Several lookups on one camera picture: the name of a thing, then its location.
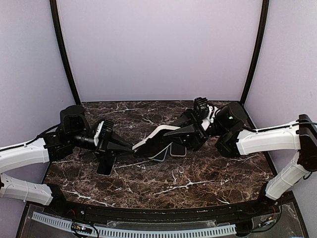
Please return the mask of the white phone case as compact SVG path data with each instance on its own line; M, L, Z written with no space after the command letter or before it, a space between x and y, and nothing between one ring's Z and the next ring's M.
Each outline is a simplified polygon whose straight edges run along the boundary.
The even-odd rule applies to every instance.
M142 141L138 142L137 144L132 146L132 149L134 151L137 151L137 149L139 147L141 147L142 145L144 145L147 140L152 139L155 135L157 135L160 131L162 130L177 130L180 129L179 126L172 126L172 125L159 125L150 135L148 135L145 139L143 139Z

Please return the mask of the black smartphone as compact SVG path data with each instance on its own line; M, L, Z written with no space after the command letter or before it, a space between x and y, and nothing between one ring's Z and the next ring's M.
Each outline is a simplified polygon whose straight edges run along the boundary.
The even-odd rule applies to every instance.
M170 132L170 130L160 130L154 135L149 135L142 141L135 144L132 147L132 150L134 151L134 156L153 158L162 151L166 150L172 144L172 141L170 139L164 138L164 134L166 134L167 132Z

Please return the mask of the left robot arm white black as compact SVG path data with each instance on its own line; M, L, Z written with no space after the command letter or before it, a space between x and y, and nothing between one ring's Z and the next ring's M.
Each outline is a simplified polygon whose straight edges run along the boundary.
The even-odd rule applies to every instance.
M7 171L23 166L51 163L73 153L74 148L93 152L99 162L97 173L109 175L115 159L132 153L132 145L113 130L113 123L101 119L93 126L82 106L73 105L60 112L60 123L36 138L0 150L0 196L50 206L59 216L66 216L70 206L55 184L38 184L8 176Z

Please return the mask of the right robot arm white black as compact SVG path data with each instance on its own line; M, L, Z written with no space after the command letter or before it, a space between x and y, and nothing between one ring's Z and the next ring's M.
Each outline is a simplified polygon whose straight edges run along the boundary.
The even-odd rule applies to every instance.
M246 128L246 120L247 115L237 102L212 108L210 115L206 104L195 103L194 109L185 111L178 120L180 128L165 133L163 138L197 151L207 138L217 136L215 146L227 158L295 150L291 161L262 187L258 200L253 203L253 211L263 215L286 190L317 170L317 124L306 114L287 124L263 129Z

